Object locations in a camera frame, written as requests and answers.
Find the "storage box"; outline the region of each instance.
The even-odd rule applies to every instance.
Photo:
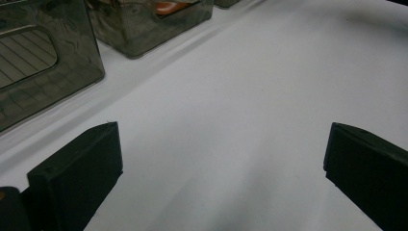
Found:
[[[82,0],[0,0],[0,131],[100,81]]]
[[[221,8],[230,8],[241,0],[214,0],[214,4]]]
[[[138,58],[210,19],[214,6],[214,0],[178,0],[189,5],[175,13],[158,15],[157,4],[163,0],[86,1],[96,37],[128,58]]]

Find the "gray plastic container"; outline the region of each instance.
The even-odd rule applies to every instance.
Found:
[[[241,0],[214,0],[214,4],[218,7],[228,9]]]
[[[0,131],[104,74],[83,0],[0,0]]]
[[[210,19],[214,7],[214,0],[86,1],[96,37],[130,59]],[[158,16],[158,2],[194,3],[179,12]]]

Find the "table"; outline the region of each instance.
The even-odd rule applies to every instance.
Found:
[[[118,121],[124,173],[87,231],[380,230],[322,169],[331,123],[408,149],[408,8],[242,0],[3,133],[0,185]]]

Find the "orange object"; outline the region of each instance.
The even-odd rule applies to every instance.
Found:
[[[188,7],[190,3],[159,2],[156,3],[157,15],[168,15]]]

